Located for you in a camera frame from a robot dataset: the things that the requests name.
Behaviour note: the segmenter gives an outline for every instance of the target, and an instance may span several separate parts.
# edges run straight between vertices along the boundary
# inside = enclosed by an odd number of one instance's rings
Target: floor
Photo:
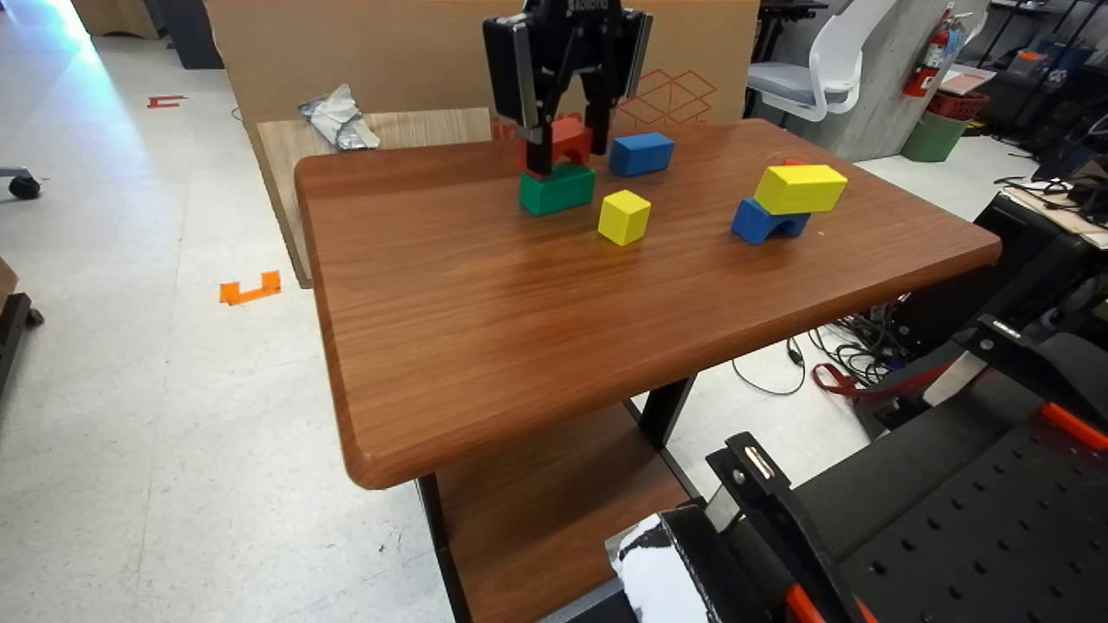
[[[151,109],[151,95],[179,108]],[[164,40],[92,40],[70,0],[0,15],[0,255],[46,310],[0,406],[4,619],[450,619],[416,489],[364,490],[339,459],[311,292],[291,288],[237,101]],[[967,138],[952,162],[867,162],[975,218],[1028,158]],[[246,309],[219,283],[282,271]],[[781,345],[738,360],[787,388]],[[752,429],[812,478],[867,437],[804,388],[706,369],[673,450]]]

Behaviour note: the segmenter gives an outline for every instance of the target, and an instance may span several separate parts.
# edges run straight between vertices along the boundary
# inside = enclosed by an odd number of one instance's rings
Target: lower shelf
[[[537,619],[613,578],[602,543],[686,503],[624,406],[438,475],[476,619]]]

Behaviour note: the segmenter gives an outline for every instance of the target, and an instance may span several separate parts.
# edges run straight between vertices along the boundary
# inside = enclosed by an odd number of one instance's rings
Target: wooden table
[[[765,121],[675,138],[669,172],[600,177],[656,200],[634,249],[596,235],[596,208],[526,218],[501,146],[299,167],[351,478],[438,475],[448,587],[456,570],[476,619],[600,586],[602,538],[684,499],[656,447],[695,369],[1002,252]],[[732,238],[738,200],[787,158],[850,172],[841,208],[792,241]],[[651,388],[640,437],[620,402]]]
[[[364,121],[383,138],[383,148],[461,146],[491,138],[488,108],[378,109],[364,115]],[[299,283],[311,288],[303,205],[291,177],[303,158],[326,155],[338,148],[326,146],[326,138],[305,116],[260,121],[257,142],[257,162],[267,181],[287,259],[299,273]]]

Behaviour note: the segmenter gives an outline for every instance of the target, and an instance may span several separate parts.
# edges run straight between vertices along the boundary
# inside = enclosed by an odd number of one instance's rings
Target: cable
[[[807,385],[807,363],[804,363],[804,350],[802,350],[802,343],[790,337],[787,339],[787,352],[790,352],[790,363],[792,365],[802,365],[802,377],[796,377],[796,385],[792,388],[765,388],[765,385],[754,385],[752,377],[744,377],[743,369],[738,369],[738,363],[732,360],[732,369],[736,369],[736,377],[743,380],[743,385],[750,385],[752,392],[763,392],[763,393],[768,393],[768,399],[792,399],[792,393],[802,393],[804,392],[804,385]]]
[[[836,320],[840,328],[852,333],[856,337],[856,320],[859,317],[841,317]],[[888,372],[888,363],[878,356],[880,350],[878,345],[867,345],[864,339],[850,339],[850,343],[840,343],[836,350],[825,343],[825,333],[821,328],[812,328],[807,333],[807,343],[813,350],[821,350],[840,369],[847,369],[856,385],[864,388],[873,388],[885,380]]]

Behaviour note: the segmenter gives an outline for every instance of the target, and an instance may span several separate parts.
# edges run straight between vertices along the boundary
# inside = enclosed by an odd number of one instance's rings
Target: toy block
[[[553,116],[553,162],[567,158],[574,167],[589,162],[589,148],[591,148],[591,130],[585,129],[585,121],[579,115],[567,116]]]
[[[613,245],[634,245],[649,235],[651,225],[651,200],[620,190],[602,198],[596,233],[608,235]]]
[[[807,213],[768,213],[758,200],[743,200],[732,222],[732,235],[763,245],[772,235],[804,235]]]
[[[624,136],[613,142],[609,169],[618,177],[649,177],[669,169],[673,138],[649,130],[649,136]]]
[[[847,177],[833,167],[768,167],[754,200],[768,213],[818,213],[836,211]]]
[[[521,177],[521,208],[526,213],[545,218],[545,213],[591,205],[591,190],[596,190],[596,172],[585,167],[558,167],[558,169],[551,169],[551,177],[522,172]]]

